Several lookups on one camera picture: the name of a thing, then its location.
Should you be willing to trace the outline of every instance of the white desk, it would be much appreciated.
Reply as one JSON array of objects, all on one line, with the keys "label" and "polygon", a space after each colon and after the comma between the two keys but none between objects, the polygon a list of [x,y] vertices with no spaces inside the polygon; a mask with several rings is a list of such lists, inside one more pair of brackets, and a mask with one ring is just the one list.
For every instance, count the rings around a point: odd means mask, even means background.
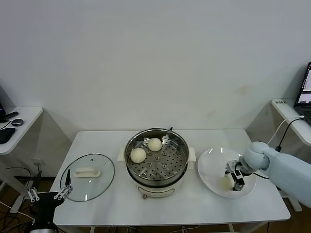
[{"label": "white desk", "polygon": [[[6,128],[16,128],[15,133],[12,135],[10,140],[4,144],[0,144],[0,158],[1,155],[9,154],[12,152],[12,150],[15,148],[15,146],[18,144],[18,142],[23,138],[23,136],[26,134],[26,132],[29,130],[29,128],[33,125],[33,123],[37,120],[37,118],[42,113],[42,108],[40,107],[16,107],[16,108],[6,108],[7,113],[11,113],[17,111],[19,113],[18,116],[10,118],[9,120],[14,120],[16,118],[21,118],[24,120],[24,124],[18,127],[14,127],[11,124],[9,124]],[[5,126],[7,123],[1,123],[0,128]],[[27,168],[33,173],[36,173],[36,170],[34,169],[34,165],[32,162],[25,158],[24,156],[16,156],[17,159],[21,160],[23,163],[27,165]],[[22,195],[28,195],[26,192],[25,186],[19,182],[17,179],[15,179],[10,171],[4,170],[2,167],[0,167],[0,179],[3,181],[2,185],[0,186],[0,191],[4,187],[4,185],[7,183],[12,188],[14,188],[16,191],[18,191]]]},{"label": "white desk", "polygon": [[[54,222],[62,226],[194,225],[279,221],[290,218],[276,187],[257,179],[254,191],[241,199],[226,199],[210,191],[195,170],[188,170],[173,195],[144,200],[136,190],[124,164],[117,162],[119,149],[138,131],[79,132],[56,176],[51,191],[60,190],[66,167],[88,153],[101,153],[113,161],[115,178],[99,197],[87,202],[69,199],[56,208]],[[176,131],[197,158],[212,147],[227,147],[243,154],[251,143],[244,130]]]},{"label": "white desk", "polygon": [[[300,116],[294,109],[294,103],[295,100],[293,99],[272,100],[272,106],[284,119]],[[311,127],[306,121],[295,121],[291,124],[291,128],[304,144],[311,146]]]},{"label": "white desk", "polygon": [[18,127],[14,127],[11,124],[9,124],[6,127],[6,128],[16,128],[16,131],[7,143],[0,144],[0,155],[10,153],[19,143],[19,141],[22,139],[25,133],[29,130],[29,128],[33,125],[33,123],[38,119],[40,114],[43,112],[42,108],[40,107],[16,107],[6,109],[7,113],[11,113],[14,111],[17,111],[19,115],[10,118],[8,120],[20,118],[24,120],[24,124]]}]

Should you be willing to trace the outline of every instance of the dough ball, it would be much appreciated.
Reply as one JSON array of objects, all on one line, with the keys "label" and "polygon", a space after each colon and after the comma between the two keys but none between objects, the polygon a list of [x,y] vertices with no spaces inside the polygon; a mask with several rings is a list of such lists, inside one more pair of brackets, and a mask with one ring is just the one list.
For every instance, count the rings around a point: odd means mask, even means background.
[{"label": "dough ball", "polygon": [[149,141],[148,141],[148,148],[149,150],[152,150],[152,151],[159,151],[161,150],[162,148],[162,142],[160,139],[158,138],[151,138]]},{"label": "dough ball", "polygon": [[230,173],[225,174],[225,177],[222,177],[221,179],[222,187],[226,191],[232,191],[232,188],[234,187],[234,179],[232,178]]},{"label": "dough ball", "polygon": [[141,163],[142,161],[144,161],[147,157],[146,152],[144,149],[142,148],[136,148],[134,150],[131,151],[130,154],[131,160],[134,163]]}]

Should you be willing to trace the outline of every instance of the laptop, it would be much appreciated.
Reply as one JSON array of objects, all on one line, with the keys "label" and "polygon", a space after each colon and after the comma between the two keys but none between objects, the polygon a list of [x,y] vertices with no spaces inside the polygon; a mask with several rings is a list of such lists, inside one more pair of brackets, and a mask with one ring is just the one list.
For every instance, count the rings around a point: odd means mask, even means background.
[{"label": "laptop", "polygon": [[294,109],[304,115],[307,122],[311,124],[311,62],[308,63],[307,71],[299,89]]}]

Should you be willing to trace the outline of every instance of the pot handle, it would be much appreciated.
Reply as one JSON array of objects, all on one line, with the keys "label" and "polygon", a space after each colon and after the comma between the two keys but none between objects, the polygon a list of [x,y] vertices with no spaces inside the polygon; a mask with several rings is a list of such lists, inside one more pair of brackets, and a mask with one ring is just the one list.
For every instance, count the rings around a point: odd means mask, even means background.
[{"label": "pot handle", "polygon": [[195,150],[193,147],[189,147],[188,163],[196,162]]},{"label": "pot handle", "polygon": [[118,160],[117,160],[118,162],[125,162],[124,150],[125,150],[125,148],[120,148],[119,154],[118,154]]},{"label": "pot handle", "polygon": [[196,162],[195,150],[193,147],[189,147],[189,158],[188,158],[187,170],[193,170],[195,162]]}]

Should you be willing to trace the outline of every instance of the laptop screen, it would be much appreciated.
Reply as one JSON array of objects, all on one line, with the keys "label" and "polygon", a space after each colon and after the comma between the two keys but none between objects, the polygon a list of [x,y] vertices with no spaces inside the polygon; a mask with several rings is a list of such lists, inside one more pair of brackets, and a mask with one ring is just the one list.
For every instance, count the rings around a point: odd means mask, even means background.
[{"label": "laptop screen", "polygon": [[311,106],[311,62],[308,64],[308,68],[305,77],[302,81],[302,85],[299,90],[299,94],[296,100],[298,105],[310,105]]}]

